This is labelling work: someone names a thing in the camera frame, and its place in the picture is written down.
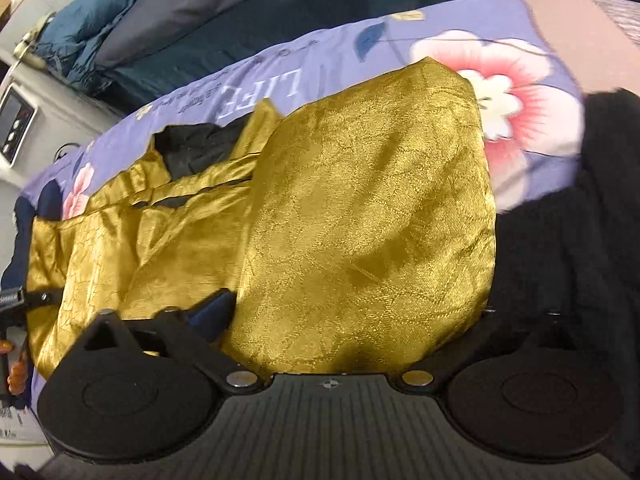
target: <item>black fabric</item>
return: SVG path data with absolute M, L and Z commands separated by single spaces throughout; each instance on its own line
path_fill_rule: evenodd
M 251 180 L 251 178 L 250 177 L 238 178 L 238 179 L 235 179 L 235 180 L 230 180 L 229 182 L 223 182 L 222 184 L 217 184 L 216 186 L 203 187 L 197 193 L 193 193 L 193 194 L 190 194 L 190 195 L 168 196 L 167 198 L 164 198 L 162 200 L 159 200 L 158 202 L 155 202 L 154 205 L 162 206 L 162 207 L 168 207 L 170 209 L 178 209 L 178 208 L 182 207 L 183 205 L 185 205 L 194 196 L 198 196 L 198 195 L 200 195 L 202 193 L 208 193 L 209 191 L 212 191 L 212 190 L 214 190 L 216 188 L 219 188 L 221 186 L 234 186 L 235 184 L 240 184 L 241 182 L 246 182 L 247 180 Z M 147 202 L 138 202 L 138 203 L 135 203 L 133 205 L 133 207 L 138 208 L 138 209 L 143 208 L 143 207 L 147 207 L 147 206 L 148 206 Z
M 575 185 L 498 216 L 489 304 L 518 317 L 559 309 L 578 350 L 603 366 L 624 415 L 607 455 L 640 463 L 640 99 L 585 101 Z
M 31 245 L 31 224 L 36 209 L 29 199 L 19 196 L 14 205 L 15 227 L 17 233 L 14 242 L 14 254 L 11 262 L 2 274 L 2 290 L 23 286 L 29 270 L 29 247 Z
M 0 480 L 45 480 L 43 476 L 40 476 L 29 466 L 24 464 L 17 464 L 14 468 L 15 475 L 13 475 L 9 470 L 5 470 L 0 472 Z
M 172 180 L 201 173 L 211 164 L 226 160 L 250 116 L 238 117 L 226 126 L 209 123 L 168 126 L 157 134 L 156 150 Z

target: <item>gray sheet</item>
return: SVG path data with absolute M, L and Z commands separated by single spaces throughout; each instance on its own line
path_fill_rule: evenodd
M 102 44 L 95 64 L 113 68 L 178 40 L 243 0 L 138 0 Z

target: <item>gold satin fabric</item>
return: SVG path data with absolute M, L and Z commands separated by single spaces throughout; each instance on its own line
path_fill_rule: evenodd
M 146 318 L 222 286 L 238 292 L 222 349 L 261 374 L 395 373 L 486 303 L 495 204 L 476 98 L 431 59 L 284 119 L 262 102 L 228 161 L 168 179 L 150 148 L 82 216 L 36 220 L 28 289 L 65 287 L 60 309 L 28 314 L 45 377 L 100 309 Z

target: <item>pink flower print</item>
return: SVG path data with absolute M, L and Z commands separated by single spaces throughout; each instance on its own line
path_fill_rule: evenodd
M 524 40 L 485 43 L 470 32 L 448 30 L 411 46 L 411 62 L 427 56 L 473 85 L 498 210 L 511 209 L 523 200 L 524 152 L 580 152 L 582 104 L 561 89 L 539 84 L 553 70 L 549 54 L 542 49 Z
M 94 168 L 90 164 L 86 164 L 84 168 L 78 171 L 74 187 L 65 198 L 62 205 L 62 219 L 67 220 L 74 216 L 84 213 L 87 203 L 89 202 L 89 196 L 84 192 L 91 184 L 91 179 L 94 177 Z

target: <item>ribbed black plastic surface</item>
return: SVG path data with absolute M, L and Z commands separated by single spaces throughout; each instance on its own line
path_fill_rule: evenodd
M 435 400 L 401 394 L 384 376 L 277 376 L 260 394 L 228 400 L 200 438 L 171 456 L 92 465 L 60 455 L 41 473 L 47 480 L 626 479 L 601 455 L 561 465 L 490 455 L 459 436 Z

